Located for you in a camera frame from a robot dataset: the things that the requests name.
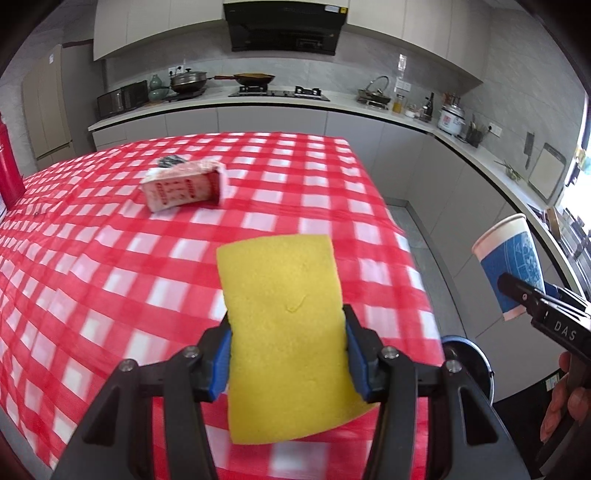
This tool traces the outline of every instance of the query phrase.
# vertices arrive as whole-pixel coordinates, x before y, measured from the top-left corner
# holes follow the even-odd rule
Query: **wall socket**
[[[396,79],[396,88],[399,90],[405,90],[406,92],[410,92],[410,83],[405,82],[402,79]]]
[[[184,72],[183,65],[173,65],[171,67],[168,67],[168,74],[169,75],[176,75],[177,73],[182,73],[182,72]]]
[[[499,127],[498,125],[491,123],[491,132],[493,135],[500,137],[501,134],[503,133],[503,129],[501,127]]]

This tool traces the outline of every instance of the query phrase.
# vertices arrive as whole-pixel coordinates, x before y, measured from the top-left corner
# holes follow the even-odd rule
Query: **red and white checkered tablecloth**
[[[139,180],[167,154],[228,168],[220,208],[151,213]],[[439,333],[403,231],[349,144],[302,134],[234,133],[141,141],[26,180],[0,224],[0,404],[50,466],[122,358],[169,358],[217,325],[216,248],[261,235],[327,233],[343,300],[415,361],[443,362]],[[359,479],[376,410],[329,432],[262,446],[231,444],[227,399],[204,404],[223,479]],[[161,402],[157,476],[167,477]],[[424,478],[420,401],[413,479]]]

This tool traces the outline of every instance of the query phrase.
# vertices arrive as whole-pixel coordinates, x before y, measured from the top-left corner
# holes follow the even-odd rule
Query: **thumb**
[[[589,396],[584,388],[577,388],[569,398],[569,413],[576,421],[582,422],[589,411]]]

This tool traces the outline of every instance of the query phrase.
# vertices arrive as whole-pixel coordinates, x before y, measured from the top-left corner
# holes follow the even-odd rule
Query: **human hand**
[[[564,352],[558,359],[558,364],[564,372],[568,372],[570,369],[570,353]],[[552,401],[548,406],[544,421],[540,428],[540,440],[546,442],[556,430],[556,427],[560,423],[562,418],[562,408],[567,403],[570,416],[582,423],[587,417],[587,413],[591,408],[591,390],[585,390],[579,387],[573,391],[569,398],[569,394],[566,388],[566,382],[568,381],[569,374],[567,373],[561,380],[556,384],[554,390],[552,390]]]

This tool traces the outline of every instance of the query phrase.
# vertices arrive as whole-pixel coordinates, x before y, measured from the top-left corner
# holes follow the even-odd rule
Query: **cup rim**
[[[502,219],[499,223],[497,223],[496,225],[493,225],[492,227],[490,227],[486,232],[484,232],[480,238],[478,240],[476,240],[476,242],[474,242],[474,245],[472,245],[472,254],[476,255],[476,250],[478,249],[478,247],[480,246],[480,244],[486,239],[488,238],[493,232],[497,231],[499,228],[501,228],[502,226],[506,225],[509,222],[512,222],[513,220],[516,220],[518,218],[524,218],[527,221],[527,218],[525,217],[525,215],[523,213],[516,213],[514,215],[511,215],[505,219]]]

